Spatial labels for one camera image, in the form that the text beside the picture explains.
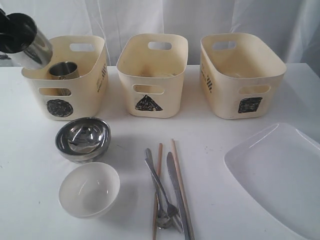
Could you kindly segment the stainless steel cup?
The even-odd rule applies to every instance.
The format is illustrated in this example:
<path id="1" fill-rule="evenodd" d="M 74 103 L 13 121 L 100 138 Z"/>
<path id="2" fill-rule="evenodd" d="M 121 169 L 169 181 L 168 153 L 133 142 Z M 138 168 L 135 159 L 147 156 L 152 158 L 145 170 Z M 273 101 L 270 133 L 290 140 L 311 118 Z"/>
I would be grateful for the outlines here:
<path id="1" fill-rule="evenodd" d="M 62 61 L 54 64 L 48 70 L 53 80 L 71 80 L 79 78 L 78 65 L 72 61 Z"/>
<path id="2" fill-rule="evenodd" d="M 27 28 L 31 31 L 29 41 L 25 40 L 21 50 L 9 53 L 9 57 L 29 70 L 40 70 L 46 67 L 53 56 L 53 45 L 37 25 Z"/>

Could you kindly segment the cream bin with circle mark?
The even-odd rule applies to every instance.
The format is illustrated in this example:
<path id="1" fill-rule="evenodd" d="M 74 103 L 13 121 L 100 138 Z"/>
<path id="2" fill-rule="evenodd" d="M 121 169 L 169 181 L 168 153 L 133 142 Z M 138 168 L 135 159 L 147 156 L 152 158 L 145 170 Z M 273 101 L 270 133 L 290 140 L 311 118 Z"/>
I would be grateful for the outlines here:
<path id="1" fill-rule="evenodd" d="M 50 39 L 53 55 L 42 69 L 23 68 L 42 113 L 51 120 L 70 121 L 95 116 L 108 85 L 105 40 L 95 35 L 65 35 Z M 49 69 L 59 62 L 74 62 L 79 77 L 52 79 Z"/>

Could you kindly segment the stainless steel bowl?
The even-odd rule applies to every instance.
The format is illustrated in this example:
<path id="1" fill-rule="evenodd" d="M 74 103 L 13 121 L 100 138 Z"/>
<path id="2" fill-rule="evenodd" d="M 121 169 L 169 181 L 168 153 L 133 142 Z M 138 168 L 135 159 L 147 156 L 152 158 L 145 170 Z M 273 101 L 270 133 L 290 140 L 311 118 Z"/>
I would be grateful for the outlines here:
<path id="1" fill-rule="evenodd" d="M 111 142 L 109 124 L 97 117 L 81 117 L 65 124 L 55 136 L 59 153 L 70 162 L 85 164 L 97 161 Z"/>

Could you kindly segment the white ceramic bowl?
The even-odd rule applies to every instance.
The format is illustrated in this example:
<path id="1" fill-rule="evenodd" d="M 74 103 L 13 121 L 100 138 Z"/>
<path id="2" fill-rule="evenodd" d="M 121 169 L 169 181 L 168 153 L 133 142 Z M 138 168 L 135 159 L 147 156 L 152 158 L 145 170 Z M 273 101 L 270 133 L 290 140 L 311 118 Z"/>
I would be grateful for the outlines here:
<path id="1" fill-rule="evenodd" d="M 78 219 L 105 215 L 120 192 L 118 172 L 109 164 L 90 162 L 72 170 L 62 181 L 58 200 L 61 207 Z"/>

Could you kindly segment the cream bin with triangle mark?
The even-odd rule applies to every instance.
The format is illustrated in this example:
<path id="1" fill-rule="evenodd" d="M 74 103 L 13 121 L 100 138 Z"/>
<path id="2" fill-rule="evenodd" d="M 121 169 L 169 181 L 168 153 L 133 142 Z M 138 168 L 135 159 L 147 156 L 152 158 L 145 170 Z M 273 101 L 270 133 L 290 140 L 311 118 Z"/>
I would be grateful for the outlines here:
<path id="1" fill-rule="evenodd" d="M 188 40 L 176 34 L 131 37 L 117 61 L 126 110 L 133 116 L 170 118 L 181 106 Z"/>

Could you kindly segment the cream bin with square mark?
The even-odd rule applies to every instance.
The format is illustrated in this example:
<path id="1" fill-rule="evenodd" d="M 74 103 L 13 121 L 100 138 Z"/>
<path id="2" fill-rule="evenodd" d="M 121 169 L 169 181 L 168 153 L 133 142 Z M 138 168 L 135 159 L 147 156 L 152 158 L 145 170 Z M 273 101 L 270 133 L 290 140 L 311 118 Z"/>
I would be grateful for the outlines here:
<path id="1" fill-rule="evenodd" d="M 200 41 L 200 83 L 213 113 L 226 120 L 269 110 L 287 66 L 259 37 L 221 33 Z"/>

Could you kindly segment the stainless steel knife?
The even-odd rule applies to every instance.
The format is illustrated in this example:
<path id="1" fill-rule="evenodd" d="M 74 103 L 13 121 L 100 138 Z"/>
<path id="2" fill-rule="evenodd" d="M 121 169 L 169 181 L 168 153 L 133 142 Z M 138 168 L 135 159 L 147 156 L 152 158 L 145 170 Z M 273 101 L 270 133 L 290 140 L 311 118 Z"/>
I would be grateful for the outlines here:
<path id="1" fill-rule="evenodd" d="M 180 221 L 182 225 L 184 239 L 191 240 L 190 227 L 188 224 L 187 214 L 186 214 L 185 205 L 183 202 L 182 192 L 179 185 L 178 174 L 177 174 L 172 152 L 168 152 L 166 157 L 166 163 L 167 163 L 168 173 L 169 173 L 171 183 L 175 192 L 176 200 L 177 200 L 177 207 L 180 215 Z"/>

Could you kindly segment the stainless steel fork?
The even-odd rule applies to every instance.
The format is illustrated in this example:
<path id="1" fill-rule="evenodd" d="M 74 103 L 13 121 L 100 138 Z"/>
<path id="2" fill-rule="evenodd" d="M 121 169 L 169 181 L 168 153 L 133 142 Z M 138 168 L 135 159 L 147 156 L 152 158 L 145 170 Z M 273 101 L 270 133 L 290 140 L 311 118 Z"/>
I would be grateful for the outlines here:
<path id="1" fill-rule="evenodd" d="M 170 203 L 170 201 L 167 197 L 167 194 L 165 192 L 165 189 L 161 183 L 161 180 L 160 180 L 160 193 L 161 193 L 161 196 L 164 197 L 164 199 L 166 201 L 167 208 L 165 211 L 167 212 L 168 216 L 172 220 L 172 226 L 175 226 L 176 229 L 181 233 L 183 231 L 183 229 L 182 229 L 182 224 L 180 223 L 178 209 L 177 209 L 177 207 L 175 207 L 173 204 Z"/>

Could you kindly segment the stainless steel spoon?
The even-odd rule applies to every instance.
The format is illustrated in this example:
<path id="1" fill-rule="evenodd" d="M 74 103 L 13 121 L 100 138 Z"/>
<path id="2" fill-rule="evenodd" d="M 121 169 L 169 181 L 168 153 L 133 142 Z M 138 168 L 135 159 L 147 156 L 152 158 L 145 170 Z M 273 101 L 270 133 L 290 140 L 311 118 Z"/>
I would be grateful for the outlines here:
<path id="1" fill-rule="evenodd" d="M 162 195 L 160 193 L 161 182 L 154 168 L 152 152 L 149 148 L 147 148 L 145 150 L 145 153 L 146 153 L 145 163 L 151 172 L 152 181 L 155 188 L 156 201 L 157 201 L 157 214 L 156 214 L 156 220 L 155 220 L 156 226 L 160 229 L 168 229 L 172 226 L 172 219 L 169 217 L 167 212 L 163 209 Z"/>

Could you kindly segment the left wooden chopstick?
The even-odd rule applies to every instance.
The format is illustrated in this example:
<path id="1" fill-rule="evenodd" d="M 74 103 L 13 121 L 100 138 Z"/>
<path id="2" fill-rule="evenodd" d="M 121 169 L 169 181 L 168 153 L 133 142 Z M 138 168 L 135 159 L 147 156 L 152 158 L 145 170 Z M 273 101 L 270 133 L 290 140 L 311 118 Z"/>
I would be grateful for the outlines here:
<path id="1" fill-rule="evenodd" d="M 162 156 L 163 156 L 163 144 L 158 145 L 158 157 L 156 165 L 156 173 L 160 176 L 162 170 Z M 157 194 L 154 194 L 154 206 L 153 206 L 153 220 L 152 220 L 152 240 L 157 239 L 157 216 L 158 216 L 158 199 Z"/>

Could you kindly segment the wooden chopstick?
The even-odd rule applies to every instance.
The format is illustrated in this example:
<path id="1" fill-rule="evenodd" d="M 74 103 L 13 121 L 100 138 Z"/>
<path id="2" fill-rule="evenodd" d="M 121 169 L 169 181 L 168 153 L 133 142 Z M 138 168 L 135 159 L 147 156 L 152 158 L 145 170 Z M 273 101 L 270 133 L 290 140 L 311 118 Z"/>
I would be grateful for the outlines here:
<path id="1" fill-rule="evenodd" d="M 183 201 L 183 205 L 184 205 L 184 209 L 185 209 L 185 213 L 186 213 L 186 219 L 187 219 L 188 226 L 189 226 L 190 238 L 192 240 L 195 240 L 191 216 L 190 216 L 189 207 L 188 207 L 188 201 L 187 201 L 186 192 L 185 192 L 185 188 L 184 188 L 183 177 L 182 177 L 182 173 L 181 173 L 181 169 L 180 169 L 180 163 L 179 163 L 176 143 L 173 138 L 170 140 L 170 142 L 171 142 L 171 148 L 172 148 L 172 152 L 173 152 L 173 160 L 174 160 L 174 165 L 175 165 L 175 169 L 176 169 L 176 173 L 177 173 L 178 183 L 179 183 L 179 187 L 181 190 L 182 201 Z"/>
<path id="2" fill-rule="evenodd" d="M 160 176 L 162 170 L 162 156 L 163 156 L 163 144 L 158 145 L 158 157 L 156 165 L 156 173 Z M 152 240 L 157 239 L 157 216 L 158 216 L 158 199 L 157 194 L 154 194 L 154 206 L 153 206 L 153 220 L 152 220 Z"/>

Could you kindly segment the right wooden chopstick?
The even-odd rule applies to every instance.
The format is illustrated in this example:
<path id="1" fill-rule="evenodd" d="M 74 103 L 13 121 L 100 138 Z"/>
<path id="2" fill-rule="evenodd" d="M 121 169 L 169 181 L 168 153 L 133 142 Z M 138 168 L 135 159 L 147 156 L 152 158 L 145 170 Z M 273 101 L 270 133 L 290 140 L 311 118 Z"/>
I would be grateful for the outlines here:
<path id="1" fill-rule="evenodd" d="M 182 177 L 182 173 L 181 173 L 181 169 L 180 169 L 180 163 L 179 163 L 176 143 L 173 138 L 170 140 L 170 142 L 171 142 L 171 148 L 172 148 L 172 152 L 173 152 L 173 160 L 174 160 L 174 165 L 175 165 L 175 169 L 176 169 L 176 173 L 177 173 L 178 183 L 179 183 L 179 187 L 181 190 L 182 201 L 183 201 L 183 205 L 184 205 L 184 209 L 185 209 L 185 213 L 186 213 L 186 219 L 187 219 L 188 226 L 189 226 L 190 238 L 192 240 L 195 240 L 191 216 L 190 216 L 189 207 L 188 207 L 188 201 L 187 201 L 186 192 L 185 192 L 185 188 L 184 188 L 183 177 Z"/>

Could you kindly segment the white curtain backdrop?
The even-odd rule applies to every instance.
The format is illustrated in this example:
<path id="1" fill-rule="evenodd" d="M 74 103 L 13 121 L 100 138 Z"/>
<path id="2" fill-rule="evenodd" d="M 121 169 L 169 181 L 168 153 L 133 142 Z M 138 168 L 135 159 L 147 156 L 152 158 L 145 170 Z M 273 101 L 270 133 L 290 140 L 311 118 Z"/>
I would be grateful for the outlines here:
<path id="1" fill-rule="evenodd" d="M 285 63 L 320 71 L 320 3 L 317 0 L 3 0 L 5 13 L 24 13 L 51 39 L 95 35 L 115 65 L 129 38 L 176 34 L 188 40 L 188 63 L 200 62 L 203 37 L 249 33 Z"/>

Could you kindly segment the white rectangular plate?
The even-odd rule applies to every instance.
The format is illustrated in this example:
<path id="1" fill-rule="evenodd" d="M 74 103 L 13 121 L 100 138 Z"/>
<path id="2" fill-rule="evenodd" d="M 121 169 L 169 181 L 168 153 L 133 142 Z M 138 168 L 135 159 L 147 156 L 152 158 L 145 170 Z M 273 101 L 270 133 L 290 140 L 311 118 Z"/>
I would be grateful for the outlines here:
<path id="1" fill-rule="evenodd" d="M 306 240 L 320 238 L 320 144 L 276 123 L 234 146 L 224 163 L 273 218 Z"/>

